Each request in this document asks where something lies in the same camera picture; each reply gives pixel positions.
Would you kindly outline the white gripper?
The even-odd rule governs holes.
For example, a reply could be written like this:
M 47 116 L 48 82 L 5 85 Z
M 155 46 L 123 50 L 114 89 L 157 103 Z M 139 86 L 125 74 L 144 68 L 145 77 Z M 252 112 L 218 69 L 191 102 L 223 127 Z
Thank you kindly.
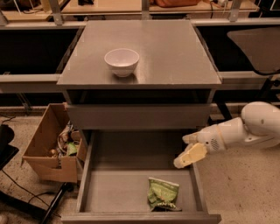
M 185 144 L 189 144 L 173 161 L 176 168 L 182 169 L 203 159 L 207 150 L 218 152 L 226 150 L 232 144 L 243 143 L 248 136 L 240 117 L 205 127 L 182 137 Z

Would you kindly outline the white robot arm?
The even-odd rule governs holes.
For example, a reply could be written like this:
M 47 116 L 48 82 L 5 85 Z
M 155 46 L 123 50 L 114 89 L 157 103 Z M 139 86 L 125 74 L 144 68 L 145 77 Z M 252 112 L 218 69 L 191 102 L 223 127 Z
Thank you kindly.
M 207 126 L 182 137 L 187 144 L 173 161 L 181 169 L 205 158 L 208 153 L 224 151 L 233 146 L 269 148 L 280 143 L 280 109 L 270 103 L 254 101 L 234 119 Z

